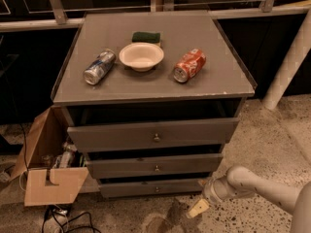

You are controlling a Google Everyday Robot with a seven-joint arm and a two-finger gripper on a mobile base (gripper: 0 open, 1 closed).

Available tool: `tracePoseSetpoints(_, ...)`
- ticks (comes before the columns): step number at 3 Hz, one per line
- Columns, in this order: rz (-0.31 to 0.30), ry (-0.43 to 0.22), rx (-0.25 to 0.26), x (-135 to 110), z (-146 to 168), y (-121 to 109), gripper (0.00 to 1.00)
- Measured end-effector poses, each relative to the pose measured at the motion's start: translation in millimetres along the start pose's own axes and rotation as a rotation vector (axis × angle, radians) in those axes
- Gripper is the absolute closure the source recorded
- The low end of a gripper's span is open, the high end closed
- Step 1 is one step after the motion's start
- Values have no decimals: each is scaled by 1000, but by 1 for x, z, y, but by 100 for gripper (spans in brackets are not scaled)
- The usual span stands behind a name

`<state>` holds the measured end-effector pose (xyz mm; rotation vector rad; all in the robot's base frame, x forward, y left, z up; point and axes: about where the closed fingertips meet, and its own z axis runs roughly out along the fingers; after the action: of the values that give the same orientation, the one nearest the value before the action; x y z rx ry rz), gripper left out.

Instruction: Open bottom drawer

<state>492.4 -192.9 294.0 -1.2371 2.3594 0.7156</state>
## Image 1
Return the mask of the silver white gripper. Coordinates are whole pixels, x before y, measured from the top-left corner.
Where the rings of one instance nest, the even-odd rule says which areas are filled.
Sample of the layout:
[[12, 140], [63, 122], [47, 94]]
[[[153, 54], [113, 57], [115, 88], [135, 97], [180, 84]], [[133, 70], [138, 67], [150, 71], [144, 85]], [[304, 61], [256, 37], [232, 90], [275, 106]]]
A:
[[194, 218], [207, 211], [209, 203], [212, 205], [222, 203], [227, 196], [227, 190], [221, 179], [208, 178], [203, 185], [202, 195], [205, 199], [199, 199], [189, 208], [188, 218]]

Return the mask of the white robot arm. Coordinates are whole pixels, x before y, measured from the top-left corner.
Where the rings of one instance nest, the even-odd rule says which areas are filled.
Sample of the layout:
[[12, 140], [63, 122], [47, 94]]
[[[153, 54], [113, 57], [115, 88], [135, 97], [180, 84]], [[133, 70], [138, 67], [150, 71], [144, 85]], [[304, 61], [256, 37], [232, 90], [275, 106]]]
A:
[[210, 205], [226, 199], [247, 197], [257, 194], [293, 216], [291, 233], [311, 233], [311, 183], [303, 188], [276, 183], [249, 169], [235, 165], [224, 176], [201, 180], [201, 197], [188, 210], [187, 217], [194, 218], [204, 213]]

